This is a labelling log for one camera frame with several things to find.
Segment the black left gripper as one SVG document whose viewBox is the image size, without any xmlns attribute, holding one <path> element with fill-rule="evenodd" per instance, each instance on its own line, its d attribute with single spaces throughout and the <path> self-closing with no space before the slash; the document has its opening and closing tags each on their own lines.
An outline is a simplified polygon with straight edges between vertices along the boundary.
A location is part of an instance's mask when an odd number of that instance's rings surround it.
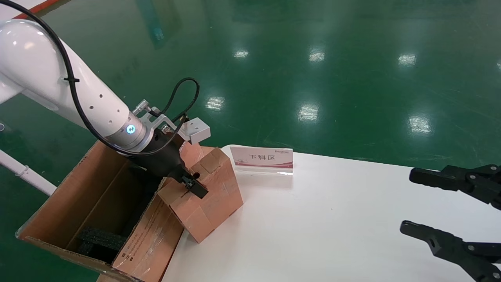
<svg viewBox="0 0 501 282">
<path fill-rule="evenodd" d="M 155 131 L 143 152 L 161 148 L 172 136 L 171 133 L 164 134 L 161 131 Z M 183 140 L 179 135 L 176 135 L 173 141 L 157 154 L 146 157 L 132 156 L 129 157 L 129 160 L 158 177 L 181 179 L 188 191 L 203 199 L 208 194 L 208 190 L 198 181 L 200 173 L 189 174 L 186 172 L 186 165 L 180 156 L 181 145 L 183 145 Z"/>
</svg>

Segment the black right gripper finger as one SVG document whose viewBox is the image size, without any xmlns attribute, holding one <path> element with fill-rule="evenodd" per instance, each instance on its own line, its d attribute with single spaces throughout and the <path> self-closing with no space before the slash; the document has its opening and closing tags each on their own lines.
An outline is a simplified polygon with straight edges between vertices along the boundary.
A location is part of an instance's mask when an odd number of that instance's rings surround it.
<svg viewBox="0 0 501 282">
<path fill-rule="evenodd" d="M 400 232 L 428 244 L 433 256 L 460 266 L 476 282 L 499 282 L 501 280 L 500 243 L 465 242 L 451 233 L 402 221 Z"/>
<path fill-rule="evenodd" d="M 477 168 L 446 166 L 441 171 L 413 168 L 410 182 L 442 190 L 462 192 L 497 210 L 501 209 L 501 169 L 497 165 Z"/>
</svg>

